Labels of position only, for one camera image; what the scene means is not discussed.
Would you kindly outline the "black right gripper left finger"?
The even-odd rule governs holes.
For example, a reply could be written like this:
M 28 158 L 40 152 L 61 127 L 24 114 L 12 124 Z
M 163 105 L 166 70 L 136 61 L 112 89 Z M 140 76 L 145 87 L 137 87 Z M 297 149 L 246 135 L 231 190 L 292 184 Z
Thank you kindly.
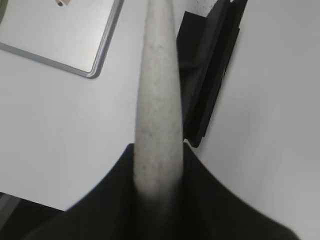
M 135 240 L 134 144 L 79 202 L 32 230 L 27 240 Z

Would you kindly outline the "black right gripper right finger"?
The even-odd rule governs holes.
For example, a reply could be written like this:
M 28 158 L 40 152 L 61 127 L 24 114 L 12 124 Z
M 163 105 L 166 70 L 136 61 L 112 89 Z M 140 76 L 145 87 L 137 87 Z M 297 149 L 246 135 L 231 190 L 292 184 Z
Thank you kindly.
M 298 236 L 228 190 L 184 143 L 176 239 L 296 240 Z

